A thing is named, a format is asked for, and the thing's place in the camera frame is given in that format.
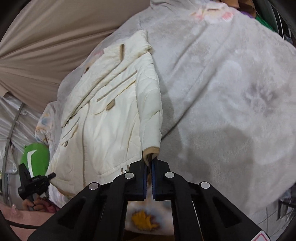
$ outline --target plush blanket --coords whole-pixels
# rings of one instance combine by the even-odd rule
[[[61,83],[53,155],[67,96],[105,47],[148,32],[163,105],[159,159],[187,181],[210,182],[246,214],[296,181],[296,49],[223,3],[154,0]]]

